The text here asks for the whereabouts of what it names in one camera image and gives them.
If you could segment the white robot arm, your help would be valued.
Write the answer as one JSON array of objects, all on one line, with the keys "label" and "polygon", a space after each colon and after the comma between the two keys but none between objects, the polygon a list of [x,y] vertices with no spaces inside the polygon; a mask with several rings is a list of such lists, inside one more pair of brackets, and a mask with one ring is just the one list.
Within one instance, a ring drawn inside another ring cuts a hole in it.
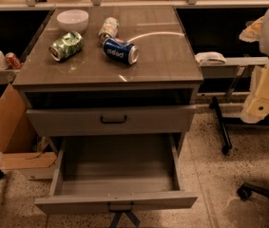
[{"label": "white robot arm", "polygon": [[[248,26],[240,39],[245,42],[259,42],[259,51],[269,57],[269,9]],[[269,62],[256,66],[252,73],[250,93],[247,96],[240,118],[248,124],[256,124],[269,115]]]}]

